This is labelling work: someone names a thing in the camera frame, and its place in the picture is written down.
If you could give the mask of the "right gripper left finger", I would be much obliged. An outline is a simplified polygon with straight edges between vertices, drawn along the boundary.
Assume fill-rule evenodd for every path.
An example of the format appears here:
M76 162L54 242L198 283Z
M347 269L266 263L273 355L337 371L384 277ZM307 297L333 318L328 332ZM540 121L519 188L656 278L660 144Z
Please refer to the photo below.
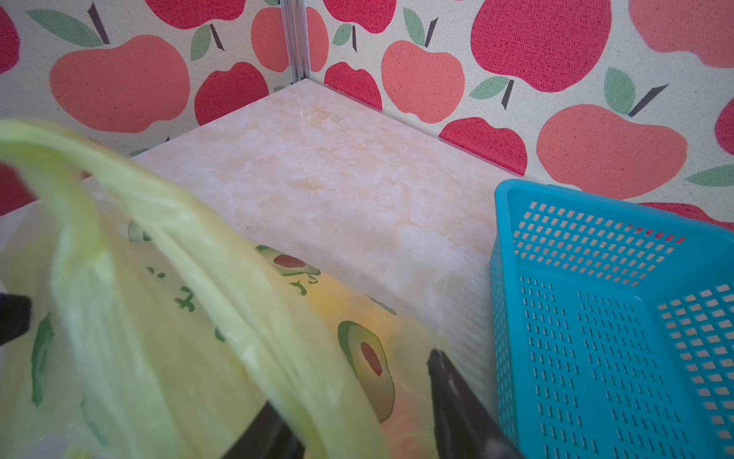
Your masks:
M270 403L265 403L223 459L303 459L305 448Z

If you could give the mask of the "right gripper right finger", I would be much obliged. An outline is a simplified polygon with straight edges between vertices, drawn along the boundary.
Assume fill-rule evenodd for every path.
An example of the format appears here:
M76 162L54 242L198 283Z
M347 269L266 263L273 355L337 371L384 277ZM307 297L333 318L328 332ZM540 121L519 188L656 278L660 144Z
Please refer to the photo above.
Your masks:
M521 458L485 407L439 349L427 361L431 382L434 435L441 459Z

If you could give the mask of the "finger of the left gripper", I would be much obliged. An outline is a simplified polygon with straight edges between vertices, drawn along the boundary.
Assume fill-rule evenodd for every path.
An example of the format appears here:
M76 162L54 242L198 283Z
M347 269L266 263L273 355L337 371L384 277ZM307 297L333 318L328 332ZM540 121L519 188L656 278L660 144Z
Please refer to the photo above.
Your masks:
M28 296L0 294L0 345L25 335L31 326L32 300Z

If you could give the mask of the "yellow plastic bag with fruit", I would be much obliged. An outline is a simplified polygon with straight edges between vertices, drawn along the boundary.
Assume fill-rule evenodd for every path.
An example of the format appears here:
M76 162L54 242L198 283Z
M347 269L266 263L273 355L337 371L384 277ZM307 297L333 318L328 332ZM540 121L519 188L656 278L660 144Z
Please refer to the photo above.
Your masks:
M434 331L61 126L3 120L1 162L39 199L1 247L3 457L220 458L265 403L309 458L438 456Z

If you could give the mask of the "turquoise plastic basket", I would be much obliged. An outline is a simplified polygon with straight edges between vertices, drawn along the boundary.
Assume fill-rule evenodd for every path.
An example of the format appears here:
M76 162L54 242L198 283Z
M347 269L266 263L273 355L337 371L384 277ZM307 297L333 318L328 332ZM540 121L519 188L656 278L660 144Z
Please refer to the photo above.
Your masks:
M732 233L523 180L495 210L498 422L517 449L732 457Z

